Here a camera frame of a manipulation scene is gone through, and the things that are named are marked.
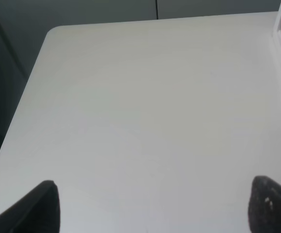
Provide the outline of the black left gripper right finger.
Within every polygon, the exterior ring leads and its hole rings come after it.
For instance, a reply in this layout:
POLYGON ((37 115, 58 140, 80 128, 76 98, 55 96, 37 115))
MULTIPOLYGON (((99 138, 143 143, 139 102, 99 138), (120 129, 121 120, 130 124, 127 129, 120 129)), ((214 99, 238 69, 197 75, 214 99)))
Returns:
POLYGON ((267 176, 252 181, 248 223, 252 233, 281 233, 281 185, 267 176))

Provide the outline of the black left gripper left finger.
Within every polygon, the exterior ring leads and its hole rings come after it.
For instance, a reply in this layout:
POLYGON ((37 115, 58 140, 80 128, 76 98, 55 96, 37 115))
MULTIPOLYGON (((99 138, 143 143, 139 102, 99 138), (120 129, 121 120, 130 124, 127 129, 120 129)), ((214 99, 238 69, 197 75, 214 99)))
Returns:
POLYGON ((0 233, 60 232, 60 200, 54 181, 46 180, 0 214, 0 233))

